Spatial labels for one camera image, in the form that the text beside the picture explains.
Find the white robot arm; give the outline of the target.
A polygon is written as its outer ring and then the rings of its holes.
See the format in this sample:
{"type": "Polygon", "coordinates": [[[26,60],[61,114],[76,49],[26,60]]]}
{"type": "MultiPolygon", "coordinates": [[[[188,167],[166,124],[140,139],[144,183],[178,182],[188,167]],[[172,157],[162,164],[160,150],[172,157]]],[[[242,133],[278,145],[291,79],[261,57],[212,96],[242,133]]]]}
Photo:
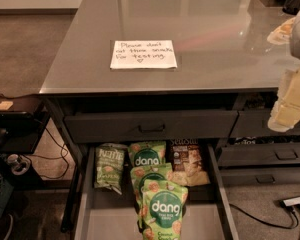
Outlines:
{"type": "MultiPolygon", "coordinates": [[[[300,10],[295,17],[272,31],[267,41],[275,45],[288,44],[291,55],[300,60],[300,10]]],[[[300,67],[295,71],[285,71],[277,97],[267,125],[273,131],[286,132],[300,121],[300,67]]]]}

